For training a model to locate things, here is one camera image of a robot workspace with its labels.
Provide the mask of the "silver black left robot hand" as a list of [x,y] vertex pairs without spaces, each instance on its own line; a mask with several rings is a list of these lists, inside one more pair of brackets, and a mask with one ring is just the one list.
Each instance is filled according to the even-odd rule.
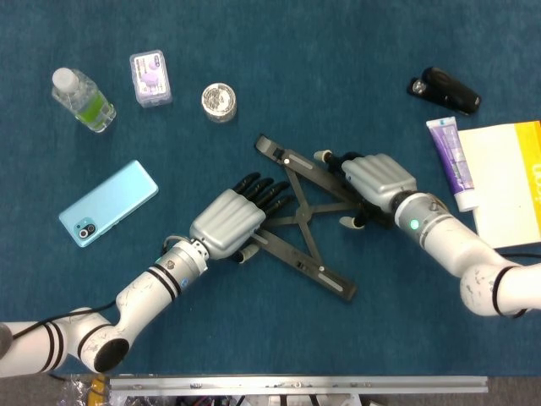
[[260,173],[244,176],[221,192],[192,222],[189,237],[204,245],[212,260],[235,254],[268,217],[294,199],[284,193],[287,181],[276,182]]

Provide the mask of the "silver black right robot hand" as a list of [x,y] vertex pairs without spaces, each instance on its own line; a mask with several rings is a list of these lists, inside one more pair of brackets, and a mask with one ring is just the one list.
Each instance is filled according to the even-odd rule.
[[355,217],[342,217],[346,228],[361,229],[375,221],[385,228],[393,226],[393,201],[418,190],[417,181],[406,169],[386,154],[363,156],[348,152],[342,156],[330,150],[316,151],[314,159],[328,165],[328,171],[344,178],[361,198],[362,209]]

